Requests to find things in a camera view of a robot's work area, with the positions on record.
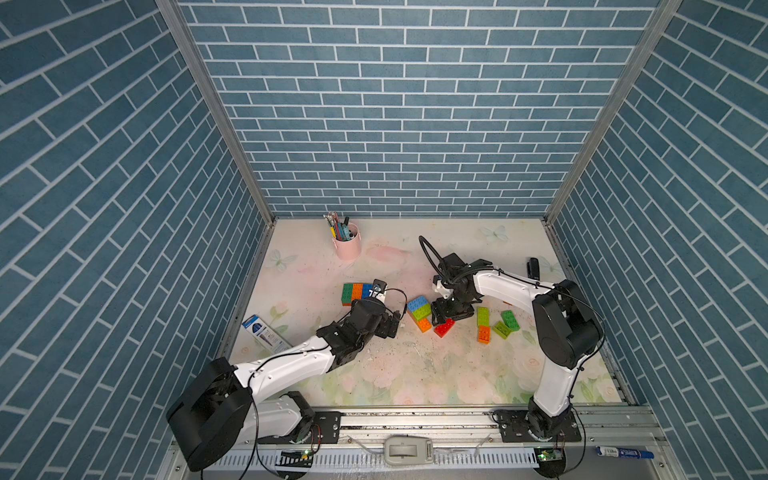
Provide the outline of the dark green lego brick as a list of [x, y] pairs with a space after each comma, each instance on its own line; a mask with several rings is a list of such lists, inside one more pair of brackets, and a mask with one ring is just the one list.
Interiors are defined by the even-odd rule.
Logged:
[[343, 306], [350, 306], [352, 302], [352, 296], [354, 291], [353, 283], [345, 283], [342, 287], [341, 304]]

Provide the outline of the orange lego brick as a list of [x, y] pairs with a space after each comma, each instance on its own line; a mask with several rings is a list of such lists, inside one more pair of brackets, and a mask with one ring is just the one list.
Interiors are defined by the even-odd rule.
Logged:
[[352, 293], [350, 296], [351, 301], [360, 300], [363, 298], [363, 283], [355, 283], [352, 287]]
[[488, 326], [479, 326], [477, 332], [477, 341], [481, 344], [489, 344], [491, 339], [490, 331], [491, 329]]

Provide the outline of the light blue lego brick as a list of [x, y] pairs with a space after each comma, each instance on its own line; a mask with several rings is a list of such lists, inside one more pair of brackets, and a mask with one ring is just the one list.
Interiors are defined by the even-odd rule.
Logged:
[[430, 304], [430, 302], [424, 296], [419, 296], [419, 297], [411, 300], [407, 304], [407, 311], [411, 315], [411, 311], [412, 310], [414, 310], [415, 308], [418, 308], [421, 305], [427, 304], [427, 303]]

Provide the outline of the red lego brick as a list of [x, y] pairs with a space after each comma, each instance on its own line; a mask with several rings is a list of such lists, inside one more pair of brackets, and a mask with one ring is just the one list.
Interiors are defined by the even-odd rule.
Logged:
[[434, 333], [439, 338], [444, 338], [445, 335], [453, 328], [455, 322], [452, 319], [447, 319], [444, 323], [436, 325], [434, 327]]

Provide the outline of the lime green lego brick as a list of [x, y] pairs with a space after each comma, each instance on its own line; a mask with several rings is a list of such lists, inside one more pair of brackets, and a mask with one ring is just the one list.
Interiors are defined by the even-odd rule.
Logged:
[[432, 310], [429, 303], [421, 305], [411, 311], [411, 315], [416, 322], [421, 322], [424, 319], [428, 319], [431, 314]]

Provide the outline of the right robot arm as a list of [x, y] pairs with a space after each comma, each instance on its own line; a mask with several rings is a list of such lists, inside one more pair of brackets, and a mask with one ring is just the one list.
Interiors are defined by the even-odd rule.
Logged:
[[418, 240], [436, 272], [433, 289], [438, 298], [431, 303], [434, 326], [472, 317], [474, 306], [486, 297], [533, 316], [545, 361], [526, 421], [532, 437], [555, 436], [571, 412], [579, 371], [605, 339], [599, 315], [580, 287], [571, 280], [549, 283], [516, 276], [484, 259], [467, 263], [454, 253], [442, 256], [425, 237]]

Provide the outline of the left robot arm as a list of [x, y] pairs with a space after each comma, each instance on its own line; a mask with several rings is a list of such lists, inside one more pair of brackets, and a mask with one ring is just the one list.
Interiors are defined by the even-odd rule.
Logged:
[[386, 283], [374, 280], [368, 296], [295, 347], [252, 362], [219, 357], [204, 366], [166, 413], [189, 470], [203, 471], [245, 440], [303, 439], [314, 411], [293, 385], [354, 361], [374, 337], [395, 337], [401, 316], [386, 306], [386, 292]]

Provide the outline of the lime lego brick lower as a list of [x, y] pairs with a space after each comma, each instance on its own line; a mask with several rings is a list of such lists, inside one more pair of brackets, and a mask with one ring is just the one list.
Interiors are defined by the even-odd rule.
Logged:
[[486, 307], [477, 308], [477, 326], [489, 327], [490, 326], [490, 311]]

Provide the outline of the green lego brick right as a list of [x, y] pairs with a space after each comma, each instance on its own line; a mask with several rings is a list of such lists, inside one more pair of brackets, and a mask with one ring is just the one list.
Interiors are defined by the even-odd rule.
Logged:
[[520, 325], [512, 310], [504, 310], [501, 312], [502, 322], [505, 327], [511, 332], [517, 332], [520, 330]]

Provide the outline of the black small box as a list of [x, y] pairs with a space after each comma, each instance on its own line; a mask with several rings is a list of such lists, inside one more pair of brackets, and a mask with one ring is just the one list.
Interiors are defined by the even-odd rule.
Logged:
[[529, 257], [526, 262], [527, 277], [532, 280], [540, 280], [540, 263], [536, 257]]

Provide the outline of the blue white card box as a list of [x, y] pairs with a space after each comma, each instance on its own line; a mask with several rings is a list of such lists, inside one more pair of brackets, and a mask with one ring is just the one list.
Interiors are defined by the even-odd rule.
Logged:
[[258, 315], [251, 315], [246, 318], [241, 326], [245, 331], [249, 332], [263, 348], [272, 354], [281, 353], [291, 348], [291, 345]]

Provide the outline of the grey handheld device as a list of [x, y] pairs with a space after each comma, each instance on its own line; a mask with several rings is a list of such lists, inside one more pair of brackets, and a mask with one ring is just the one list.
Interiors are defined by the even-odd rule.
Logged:
[[391, 467], [433, 464], [433, 442], [426, 437], [391, 436], [384, 442], [384, 461]]

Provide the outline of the blue marker pen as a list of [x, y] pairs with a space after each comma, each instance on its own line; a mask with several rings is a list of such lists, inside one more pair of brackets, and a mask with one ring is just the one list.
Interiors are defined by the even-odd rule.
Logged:
[[652, 460], [655, 455], [647, 450], [620, 448], [613, 446], [596, 446], [595, 451], [598, 456], [609, 458], [625, 458], [637, 460]]

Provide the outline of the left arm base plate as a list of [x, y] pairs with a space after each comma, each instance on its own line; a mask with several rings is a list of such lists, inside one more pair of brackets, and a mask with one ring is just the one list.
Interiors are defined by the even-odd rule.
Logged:
[[312, 418], [303, 417], [289, 433], [288, 442], [293, 444], [337, 444], [341, 430], [340, 411], [316, 411]]

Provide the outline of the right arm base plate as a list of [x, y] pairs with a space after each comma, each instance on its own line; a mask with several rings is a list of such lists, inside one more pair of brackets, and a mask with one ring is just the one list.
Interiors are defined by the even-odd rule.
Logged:
[[503, 443], [567, 443], [583, 440], [582, 430], [572, 408], [556, 417], [541, 411], [499, 409], [491, 412]]

